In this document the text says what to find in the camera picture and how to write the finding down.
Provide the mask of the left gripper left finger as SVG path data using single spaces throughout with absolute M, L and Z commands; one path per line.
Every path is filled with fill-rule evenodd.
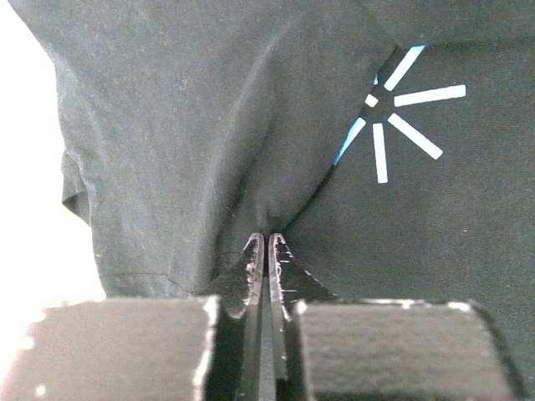
M 49 308 L 26 333 L 4 400 L 255 400 L 264 239 L 199 296 Z

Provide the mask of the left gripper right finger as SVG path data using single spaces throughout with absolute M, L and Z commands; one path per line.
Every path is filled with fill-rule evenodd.
M 268 243 L 279 400 L 519 400 L 522 378 L 475 302 L 341 299 Z

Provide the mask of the black t shirt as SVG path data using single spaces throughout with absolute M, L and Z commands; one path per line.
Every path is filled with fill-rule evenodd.
M 534 386 L 531 1 L 14 1 L 110 297 L 254 232 L 341 297 L 473 299 Z

